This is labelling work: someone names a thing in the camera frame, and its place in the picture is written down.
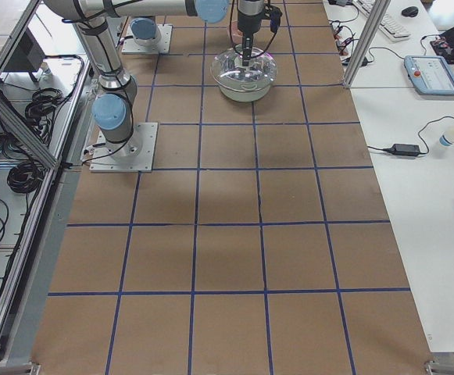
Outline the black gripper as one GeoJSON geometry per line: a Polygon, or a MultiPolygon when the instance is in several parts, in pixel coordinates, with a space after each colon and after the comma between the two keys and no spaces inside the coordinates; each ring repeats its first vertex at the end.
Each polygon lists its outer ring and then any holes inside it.
{"type": "Polygon", "coordinates": [[[263,19],[263,1],[262,0],[238,0],[238,30],[242,34],[242,65],[248,66],[251,53],[254,34],[261,27],[263,19]]]}

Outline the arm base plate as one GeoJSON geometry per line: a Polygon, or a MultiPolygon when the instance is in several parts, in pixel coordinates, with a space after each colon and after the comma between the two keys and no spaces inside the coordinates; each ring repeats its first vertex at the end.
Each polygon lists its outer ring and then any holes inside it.
{"type": "Polygon", "coordinates": [[[92,173],[152,172],[158,123],[136,123],[132,137],[124,145],[106,142],[99,131],[97,142],[105,143],[94,150],[89,170],[92,173]]]}
{"type": "Polygon", "coordinates": [[[131,23],[123,38],[125,55],[165,55],[169,53],[173,26],[171,24],[131,23]]]}

